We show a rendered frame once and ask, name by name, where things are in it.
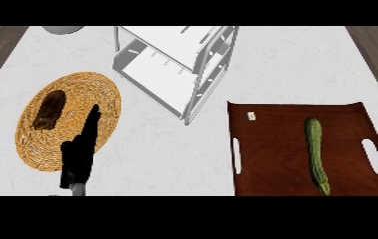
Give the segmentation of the dark brown oblong vegetable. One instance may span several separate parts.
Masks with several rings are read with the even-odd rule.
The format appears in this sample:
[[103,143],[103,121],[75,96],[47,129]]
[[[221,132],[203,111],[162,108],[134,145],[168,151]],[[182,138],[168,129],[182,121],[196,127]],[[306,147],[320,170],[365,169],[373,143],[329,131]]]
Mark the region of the dark brown oblong vegetable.
[[55,90],[48,94],[33,122],[36,130],[52,130],[55,128],[57,121],[61,118],[66,100],[67,97],[63,90]]

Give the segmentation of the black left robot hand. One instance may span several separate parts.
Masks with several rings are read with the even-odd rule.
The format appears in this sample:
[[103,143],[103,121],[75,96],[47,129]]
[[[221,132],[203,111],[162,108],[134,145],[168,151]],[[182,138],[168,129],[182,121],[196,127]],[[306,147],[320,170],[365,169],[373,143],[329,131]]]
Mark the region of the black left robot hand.
[[86,184],[91,178],[100,118],[100,105],[95,104],[86,118],[82,133],[72,141],[66,141],[61,144],[63,173],[60,187],[63,189],[69,189],[78,183]]

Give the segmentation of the long green squash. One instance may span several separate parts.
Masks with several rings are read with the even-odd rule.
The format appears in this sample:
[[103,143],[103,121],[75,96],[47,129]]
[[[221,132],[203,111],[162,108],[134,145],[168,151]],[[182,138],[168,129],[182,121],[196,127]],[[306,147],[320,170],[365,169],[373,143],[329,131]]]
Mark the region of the long green squash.
[[315,117],[305,121],[305,134],[311,162],[311,174],[315,185],[326,195],[331,194],[329,175],[323,165],[323,125]]

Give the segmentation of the dark brown wooden tray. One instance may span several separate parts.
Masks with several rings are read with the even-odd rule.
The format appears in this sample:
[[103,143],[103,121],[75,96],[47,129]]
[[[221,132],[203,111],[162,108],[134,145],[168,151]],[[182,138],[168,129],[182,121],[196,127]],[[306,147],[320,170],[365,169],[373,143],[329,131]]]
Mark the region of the dark brown wooden tray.
[[[228,105],[236,194],[320,196],[309,169],[305,120],[323,125],[323,165],[334,196],[378,196],[378,173],[362,141],[378,148],[362,103]],[[247,113],[255,112],[250,121]]]

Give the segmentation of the round woven wicker placemat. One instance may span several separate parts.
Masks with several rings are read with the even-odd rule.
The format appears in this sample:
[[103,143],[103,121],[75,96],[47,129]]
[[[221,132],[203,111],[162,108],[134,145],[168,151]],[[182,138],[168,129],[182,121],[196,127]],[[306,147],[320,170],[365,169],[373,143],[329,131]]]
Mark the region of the round woven wicker placemat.
[[[33,122],[44,100],[55,90],[66,92],[67,101],[52,130],[36,130]],[[122,95],[114,81],[97,72],[73,73],[57,79],[36,94],[20,116],[15,130],[17,153],[24,163],[39,171],[63,170],[61,144],[82,133],[94,105],[100,105],[100,151],[111,138],[122,116]]]

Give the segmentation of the grey round object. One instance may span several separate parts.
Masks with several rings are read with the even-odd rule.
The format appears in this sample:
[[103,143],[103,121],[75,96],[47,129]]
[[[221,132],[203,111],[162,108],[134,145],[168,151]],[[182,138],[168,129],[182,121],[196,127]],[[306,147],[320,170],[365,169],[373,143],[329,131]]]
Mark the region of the grey round object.
[[83,29],[82,26],[45,26],[44,29],[55,35],[73,34]]

